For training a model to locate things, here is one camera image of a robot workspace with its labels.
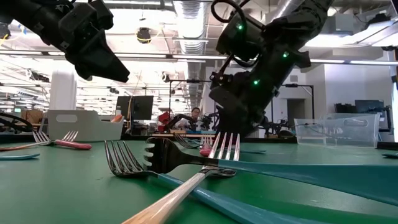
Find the silver fork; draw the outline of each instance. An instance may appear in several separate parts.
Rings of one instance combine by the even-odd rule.
[[[62,140],[55,140],[51,141],[49,137],[47,137],[46,134],[44,134],[41,131],[38,132],[33,132],[33,138],[35,139],[35,142],[42,142],[44,146],[49,146],[49,145],[58,145],[58,146],[66,146],[66,147],[72,147],[74,149],[82,149],[82,150],[88,150],[91,149],[90,144],[81,144],[77,142],[73,142],[78,134],[78,131],[69,131],[67,134],[62,138]]]
[[[218,153],[217,159],[222,159],[226,137],[228,133],[224,134],[223,142],[221,143],[221,148]],[[214,158],[217,150],[218,141],[220,140],[221,133],[217,135],[214,145],[211,148],[209,158]],[[233,142],[233,134],[229,138],[228,148],[225,155],[225,159],[229,160],[231,155],[231,148]],[[237,135],[234,161],[239,160],[239,134]],[[130,219],[123,222],[123,224],[133,224],[133,223],[163,223],[169,217],[169,215],[175,210],[175,208],[182,202],[182,200],[196,187],[201,181],[203,181],[210,174],[225,173],[224,175],[230,174],[229,169],[220,169],[218,167],[203,166],[202,170],[187,180],[184,184],[173,190],[168,195],[164,196],[157,202],[153,203],[143,211],[134,215]]]

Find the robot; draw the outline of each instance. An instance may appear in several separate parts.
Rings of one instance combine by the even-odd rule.
[[[46,44],[65,52],[83,78],[99,76],[127,81],[128,70],[106,44],[105,29],[113,26],[113,15],[101,0],[73,5],[68,0],[1,0],[0,17],[8,16],[39,35]],[[225,2],[235,8],[229,19],[216,14],[215,5]],[[216,49],[229,55],[222,68],[211,76],[210,98],[220,106],[218,131],[246,136],[263,123],[264,110],[294,66],[311,66],[308,52],[299,52],[316,37],[333,0],[304,0],[288,16],[264,25],[247,15],[232,0],[214,0],[211,12],[228,23]],[[231,60],[250,72],[224,74]]]

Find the beige handle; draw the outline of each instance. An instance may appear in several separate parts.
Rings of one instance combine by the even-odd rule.
[[[206,174],[197,173],[184,184],[145,208],[123,224],[160,224],[166,221],[177,205],[206,178]]]

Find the ceiling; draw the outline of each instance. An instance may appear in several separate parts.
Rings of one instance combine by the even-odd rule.
[[[151,53],[151,54],[180,54],[181,38],[178,33],[178,17],[175,12],[169,10],[152,10],[145,7],[144,1],[105,1],[114,14],[114,27],[106,31],[108,45],[114,52],[125,53]],[[264,15],[277,8],[278,0],[252,0],[245,5],[245,11],[252,17],[261,20]],[[388,6],[389,1],[347,1],[336,0],[329,13],[345,10],[346,13],[358,13]],[[225,4],[218,4],[216,11],[219,15],[227,17],[232,8]],[[204,53],[206,55],[218,54],[215,50],[217,39],[220,36],[223,25],[217,21],[207,7],[205,24],[206,42]],[[0,46],[6,50],[39,50],[58,51],[52,46],[45,45],[39,36],[27,30],[24,32],[17,21],[13,21],[10,30],[12,37]],[[148,27],[152,36],[149,44],[141,44],[137,40],[136,32],[140,27]],[[310,51],[311,58],[325,58],[333,49],[306,47]],[[162,80],[162,76],[170,75],[171,79],[184,80],[188,77],[187,62],[137,62],[123,61],[130,71],[129,81],[119,83],[103,78],[94,77],[90,82],[78,79],[77,107],[86,110],[96,110],[101,114],[112,114],[115,109],[118,95],[153,95],[155,96],[154,114],[159,114],[159,108],[169,106],[169,83]],[[52,59],[24,58],[0,55],[0,82],[10,84],[37,84],[49,86],[49,83],[34,80],[34,71],[51,81]],[[202,63],[200,66],[213,66],[214,64]],[[118,86],[119,94],[111,93],[107,86]],[[195,87],[195,94],[188,88]],[[175,93],[172,96],[172,110],[174,113],[188,113],[192,106],[199,106],[202,85],[187,86],[185,82],[173,82]],[[36,105],[36,108],[48,107],[50,88],[27,87],[0,87],[0,109],[9,105]]]

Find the workbench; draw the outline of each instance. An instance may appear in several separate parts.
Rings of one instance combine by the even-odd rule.
[[[142,161],[144,141],[127,141]],[[108,168],[104,143],[89,151],[39,146],[2,155],[40,153],[28,161],[0,161],[0,223],[121,223],[169,193],[154,177],[120,179]],[[281,164],[396,164],[377,149],[325,149],[297,144],[241,143],[241,149],[266,149],[267,154],[241,153],[242,161]],[[183,149],[199,155],[198,149]],[[201,169],[185,165],[170,175],[187,180]],[[327,223],[398,223],[398,207],[354,195],[264,175],[238,172],[229,179],[207,178],[204,189],[273,212]],[[167,223],[235,223],[220,212],[186,198]]]

